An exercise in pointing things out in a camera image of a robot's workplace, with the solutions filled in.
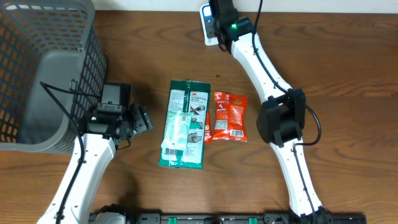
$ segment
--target gray plastic basket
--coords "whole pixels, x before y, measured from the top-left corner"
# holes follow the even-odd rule
[[[90,0],[0,0],[0,150],[71,153],[75,132],[40,81],[99,95],[106,61]],[[96,98],[53,91],[77,121]]]

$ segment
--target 3m package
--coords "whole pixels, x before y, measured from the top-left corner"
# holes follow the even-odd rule
[[[160,166],[203,168],[205,124],[210,88],[211,85],[209,83],[171,81],[166,120],[169,116],[175,116],[177,111],[192,113],[192,117],[186,149],[179,150],[163,147],[159,161]]]

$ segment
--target orange snack bag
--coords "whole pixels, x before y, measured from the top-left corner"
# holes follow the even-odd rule
[[[213,138],[211,136],[210,116],[209,116],[209,111],[207,111],[206,125],[205,125],[205,143],[210,143],[212,141],[213,141]]]
[[[216,124],[213,139],[247,141],[244,130],[244,112],[248,99],[229,93],[214,92]]]

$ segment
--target brown wooden surface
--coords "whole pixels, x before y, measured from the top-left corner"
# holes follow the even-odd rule
[[[294,88],[303,88],[323,128],[305,148],[323,205],[364,212],[368,223],[398,223],[398,16],[263,14],[262,44]],[[134,138],[106,169],[94,209],[111,203],[165,213],[286,210],[279,162],[257,133],[259,98],[228,53],[207,47],[198,13],[98,12],[110,58],[108,80],[136,85],[155,129]],[[210,82],[249,98],[249,141],[205,146],[204,169],[157,165],[170,80]],[[211,103],[214,125],[215,105]],[[304,140],[316,136],[307,115]],[[0,152],[0,223],[35,223],[55,195],[69,156]]]

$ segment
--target black cable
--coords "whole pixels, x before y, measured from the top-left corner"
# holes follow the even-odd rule
[[[282,91],[283,93],[285,93],[287,96],[292,97],[291,94],[290,94],[287,90],[283,89],[283,88],[278,84],[278,82],[275,81],[274,77],[272,77],[271,73],[268,71],[266,65],[265,65],[264,62],[262,61],[262,59],[261,59],[261,57],[260,57],[260,55],[259,55],[259,53],[258,53],[258,49],[257,49],[257,47],[256,47],[255,36],[256,36],[256,33],[257,33],[257,25],[258,25],[259,19],[260,19],[261,8],[262,8],[262,2],[263,2],[263,0],[260,0],[259,10],[258,10],[258,12],[257,12],[257,17],[256,17],[256,21],[255,21],[255,23],[254,23],[254,29],[253,29],[253,33],[252,33],[252,45],[253,45],[254,53],[256,54],[256,56],[257,56],[257,58],[258,58],[258,60],[259,60],[259,62],[260,62],[260,64],[261,64],[261,66],[262,66],[263,69],[266,71],[268,77],[271,79],[271,81],[272,81],[272,83],[274,84],[274,86],[275,86],[276,88],[278,88],[280,91]],[[299,157],[297,156],[297,151],[296,151],[295,147],[296,147],[296,146],[313,146],[313,145],[315,145],[316,143],[318,143],[319,140],[321,139],[321,136],[322,136],[322,128],[321,128],[321,124],[320,124],[320,122],[319,122],[319,119],[318,119],[317,115],[316,115],[315,112],[311,109],[311,107],[309,107],[309,105],[305,105],[305,108],[310,112],[310,114],[313,116],[315,122],[317,123],[318,137],[317,137],[317,139],[316,139],[314,142],[311,142],[311,143],[295,143],[295,144],[293,145],[292,152],[293,152],[293,154],[294,154],[294,157],[295,157],[295,160],[296,160],[296,163],[297,163],[298,172],[300,173],[300,177],[301,177],[301,180],[302,180],[302,182],[303,182],[303,189],[304,189],[305,193],[307,194],[308,201],[310,202],[310,206],[311,206],[312,213],[313,213],[313,216],[312,216],[312,223],[314,223],[314,220],[316,220],[315,209],[314,209],[314,207],[313,207],[313,203],[312,203],[312,201],[311,201],[310,194],[309,194],[309,192],[308,192],[307,186],[305,185],[304,177],[303,177],[303,174],[302,174],[302,171],[301,171],[301,167],[300,167],[300,163],[299,163]]]
[[[122,148],[119,148],[118,150],[127,149],[128,147],[131,146],[131,140],[130,140],[129,138],[126,138],[126,140],[127,140],[127,142],[129,143],[129,145],[128,145],[128,146],[124,146],[124,147],[122,147]]]
[[[92,97],[95,97],[95,98],[100,98],[100,96],[97,96],[97,95],[94,95],[94,94],[89,94],[89,93],[77,93],[77,92],[72,92],[72,91],[68,91],[68,90],[63,90],[63,89],[57,88],[57,87],[55,87],[55,86],[49,85],[49,84],[44,83],[44,82],[40,82],[40,84],[42,84],[42,86],[43,86],[43,84],[44,84],[47,88],[51,88],[51,89],[53,89],[53,90],[57,90],[57,91],[60,91],[60,92],[62,92],[62,93],[69,93],[69,94],[81,95],[81,96],[92,96]]]
[[[61,102],[59,102],[59,100],[54,96],[54,94],[49,90],[49,88],[52,88],[52,89],[57,90],[57,91],[61,91],[61,92],[63,92],[63,93],[71,93],[71,94],[74,94],[74,95],[86,95],[86,93],[74,93],[74,92],[71,92],[71,91],[66,91],[66,90],[59,89],[59,88],[54,87],[54,86],[50,86],[50,85],[48,85],[48,84],[46,84],[46,83],[44,83],[44,82],[40,82],[40,84],[42,85],[42,87],[44,88],[44,90],[50,95],[50,97],[54,100],[54,102],[60,107],[60,109],[62,110],[62,112],[65,114],[65,116],[66,116],[66,117],[69,119],[69,121],[71,122],[71,124],[72,124],[74,130],[76,131],[76,135],[77,135],[77,138],[78,138],[78,140],[79,140],[80,151],[81,151],[81,152],[80,152],[80,158],[79,158],[79,160],[78,160],[78,164],[77,164],[76,170],[75,170],[75,172],[73,173],[72,178],[70,179],[70,182],[69,182],[69,185],[68,185],[68,187],[67,187],[67,190],[65,191],[65,194],[63,195],[63,198],[62,198],[62,201],[61,201],[61,204],[60,204],[60,208],[58,209],[58,212],[57,212],[57,219],[55,220],[55,223],[56,223],[56,224],[59,224],[59,223],[61,222],[62,217],[63,217],[63,208],[64,208],[64,206],[65,206],[65,204],[66,204],[66,202],[67,202],[67,198],[68,198],[69,193],[70,193],[70,191],[71,191],[71,189],[72,189],[73,183],[74,183],[75,180],[76,180],[76,177],[77,177],[77,174],[79,173],[79,170],[80,170],[81,165],[84,163],[85,148],[84,148],[84,145],[83,145],[83,140],[82,140],[82,138],[81,138],[81,136],[80,136],[80,134],[79,134],[79,130],[78,130],[78,128],[77,128],[77,125],[76,125],[76,123],[72,120],[72,116],[68,113],[68,111],[65,109],[65,107],[63,107],[63,105],[61,104]]]
[[[228,51],[228,49],[227,48],[223,48],[223,46],[221,46],[221,44],[218,44],[218,47],[224,52]]]
[[[314,207],[313,207],[312,200],[311,200],[311,198],[310,198],[310,194],[309,194],[309,192],[308,192],[307,186],[305,185],[304,176],[303,176],[303,173],[302,173],[302,171],[301,171],[301,167],[300,167],[300,163],[299,163],[299,157],[297,156],[296,146],[314,146],[314,145],[316,145],[316,143],[318,143],[319,140],[321,139],[321,136],[322,136],[322,127],[321,127],[321,124],[320,124],[320,122],[319,122],[319,119],[318,119],[317,115],[316,115],[315,112],[311,109],[311,107],[310,107],[309,105],[305,105],[305,108],[310,112],[310,114],[313,116],[315,122],[317,123],[318,136],[317,136],[316,140],[314,140],[314,141],[311,142],[311,143],[295,143],[295,144],[293,144],[292,152],[293,152],[294,157],[295,157],[295,159],[296,159],[296,163],[297,163],[297,167],[298,167],[298,172],[300,173],[301,181],[303,182],[303,189],[304,189],[305,193],[307,194],[308,201],[310,202],[310,206],[311,206],[312,213],[313,213],[312,223],[314,223],[314,220],[317,221],[317,219],[316,219],[316,215],[317,215],[317,214],[315,214],[315,209],[314,209]]]
[[[261,14],[261,8],[262,8],[262,1],[260,0],[260,6],[259,6],[259,10],[257,12],[257,17],[256,17],[256,21],[254,23],[254,29],[253,29],[253,33],[252,33],[252,45],[253,45],[253,49],[254,49],[254,53],[256,54],[262,68],[266,71],[268,77],[271,79],[272,83],[275,85],[275,87],[277,87],[280,91],[282,91],[285,94],[288,94],[290,96],[290,94],[288,93],[287,90],[285,90],[284,88],[282,88],[277,81],[275,81],[274,77],[272,77],[271,73],[268,71],[266,65],[264,64],[264,62],[262,61],[259,52],[258,52],[258,48],[256,47],[256,41],[255,41],[255,37],[256,37],[256,33],[257,33],[257,25],[259,23],[259,19],[260,19],[260,14]]]

